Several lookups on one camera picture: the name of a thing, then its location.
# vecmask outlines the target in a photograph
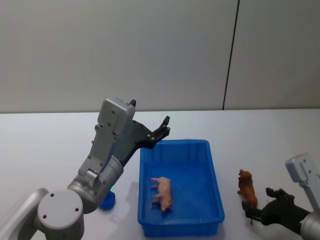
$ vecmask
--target toy pig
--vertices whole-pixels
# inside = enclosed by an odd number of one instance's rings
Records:
[[[254,208],[258,206],[258,200],[255,195],[255,189],[253,186],[252,175],[248,171],[240,170],[239,172],[239,189],[238,194],[242,195],[247,203]]]
[[[158,189],[158,194],[152,196],[153,199],[157,200],[153,201],[152,204],[160,204],[162,212],[172,209],[170,179],[162,176],[159,178],[152,177],[150,180],[158,183],[151,187],[152,189]]]

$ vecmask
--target brown lion figurine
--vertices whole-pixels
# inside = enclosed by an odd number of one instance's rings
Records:
[[[249,171],[240,170],[239,172],[239,189],[238,194],[242,195],[246,202],[253,206],[254,208],[257,208],[258,206],[258,200],[255,195],[255,189],[253,186],[252,181],[252,175]]]

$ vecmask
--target pink pig figurine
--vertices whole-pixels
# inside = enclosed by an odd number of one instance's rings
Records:
[[[152,177],[150,180],[158,183],[151,187],[152,189],[158,188],[158,194],[152,196],[153,199],[157,200],[153,201],[152,204],[160,204],[162,212],[165,212],[166,209],[172,209],[170,179],[162,176],[159,178]]]

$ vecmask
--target blue object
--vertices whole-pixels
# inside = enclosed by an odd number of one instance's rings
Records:
[[[103,211],[109,211],[113,209],[115,204],[116,204],[116,195],[113,191],[110,191],[108,195],[104,198],[104,200],[100,203],[99,208]]]
[[[172,210],[152,205],[150,178],[171,179]],[[140,151],[138,222],[146,237],[210,236],[225,219],[210,144],[163,140]]]

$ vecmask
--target table surface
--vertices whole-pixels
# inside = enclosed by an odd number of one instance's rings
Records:
[[[265,192],[270,187],[295,195],[295,203],[311,211],[304,190],[292,182],[285,160],[309,152],[318,162],[320,109],[137,112],[134,119],[153,130],[166,115],[171,117],[171,132],[166,139],[210,142],[225,212],[216,236],[181,239],[300,239],[281,226],[262,226],[257,222],[250,225],[237,195],[238,173],[240,169],[252,173],[258,207],[263,208],[272,200]],[[0,115],[0,219],[25,194],[38,188],[49,191],[66,188],[90,151],[97,116],[97,113]],[[82,239],[145,239],[137,221],[139,157],[137,151],[115,184],[113,210],[96,210],[84,216]],[[32,239],[45,237],[38,231]]]

